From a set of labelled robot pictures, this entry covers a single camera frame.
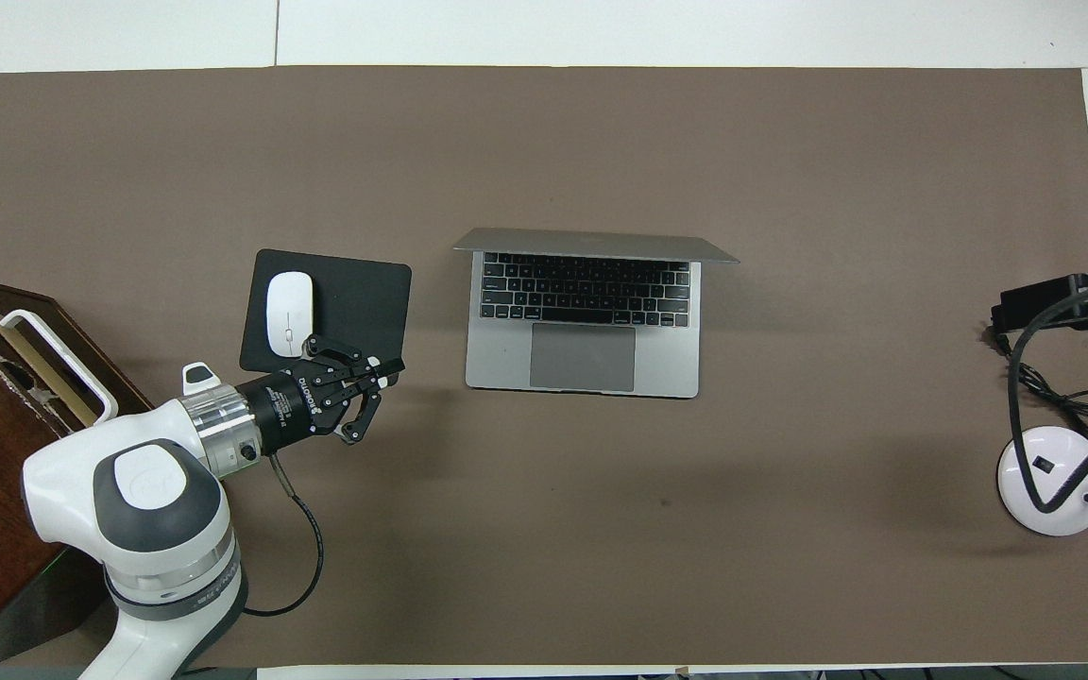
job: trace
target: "space bar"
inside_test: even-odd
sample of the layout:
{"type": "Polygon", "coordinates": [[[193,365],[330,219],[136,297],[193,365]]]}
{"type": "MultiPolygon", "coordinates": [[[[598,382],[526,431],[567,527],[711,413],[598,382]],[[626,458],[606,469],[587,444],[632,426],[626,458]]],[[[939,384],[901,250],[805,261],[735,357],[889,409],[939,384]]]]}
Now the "space bar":
{"type": "Polygon", "coordinates": [[[610,310],[565,310],[555,307],[544,307],[544,321],[576,321],[578,323],[610,323],[610,310]]]}

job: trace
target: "brown desk mat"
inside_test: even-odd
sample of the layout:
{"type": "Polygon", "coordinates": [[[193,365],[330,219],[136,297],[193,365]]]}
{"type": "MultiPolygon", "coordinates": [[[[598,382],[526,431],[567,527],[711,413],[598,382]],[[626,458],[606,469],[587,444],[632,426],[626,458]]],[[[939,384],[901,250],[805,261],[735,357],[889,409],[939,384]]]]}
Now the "brown desk mat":
{"type": "MultiPolygon", "coordinates": [[[[156,400],[236,368],[255,251],[413,268],[359,447],[289,448],[326,571],[203,663],[1088,662],[1088,531],[1006,517],[1001,289],[1088,271],[1075,70],[281,67],[0,75],[0,281],[156,400]],[[694,400],[468,391],[472,226],[689,233],[694,400]]],[[[1088,388],[1088,333],[1028,360],[1088,388]]],[[[1055,422],[1027,410],[1027,424],[1055,422]]],[[[251,604],[313,546],[228,483],[251,604]]]]}

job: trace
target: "laptop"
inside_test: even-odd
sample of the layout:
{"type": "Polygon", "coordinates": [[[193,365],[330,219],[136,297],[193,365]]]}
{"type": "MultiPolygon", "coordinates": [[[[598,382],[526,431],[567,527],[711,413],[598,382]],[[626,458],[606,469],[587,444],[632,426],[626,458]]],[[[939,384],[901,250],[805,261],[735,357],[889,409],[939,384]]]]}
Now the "laptop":
{"type": "Polygon", "coordinates": [[[703,238],[474,228],[470,387],[639,397],[698,393],[703,238]]]}

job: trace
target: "white robotic arm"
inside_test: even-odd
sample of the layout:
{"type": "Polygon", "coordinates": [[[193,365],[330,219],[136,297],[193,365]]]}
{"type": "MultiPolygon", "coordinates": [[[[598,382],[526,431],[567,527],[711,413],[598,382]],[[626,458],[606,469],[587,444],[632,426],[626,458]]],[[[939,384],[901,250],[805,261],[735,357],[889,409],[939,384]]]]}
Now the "white robotic arm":
{"type": "Polygon", "coordinates": [[[36,533],[103,564],[120,615],[85,679],[169,679],[237,619],[247,584],[219,481],[260,455],[337,433],[362,440],[405,366],[310,336],[301,360],[234,388],[202,362],[184,397],[47,445],[23,466],[36,533]],[[358,397],[355,420],[342,418],[358,397]]]}

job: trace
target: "trackpad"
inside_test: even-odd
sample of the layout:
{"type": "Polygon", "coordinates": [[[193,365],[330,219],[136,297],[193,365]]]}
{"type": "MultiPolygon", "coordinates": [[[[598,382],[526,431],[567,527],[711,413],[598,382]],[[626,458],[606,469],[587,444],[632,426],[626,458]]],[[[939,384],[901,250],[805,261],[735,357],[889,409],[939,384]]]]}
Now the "trackpad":
{"type": "Polygon", "coordinates": [[[634,357],[632,327],[532,325],[532,387],[631,392],[634,357]]]}

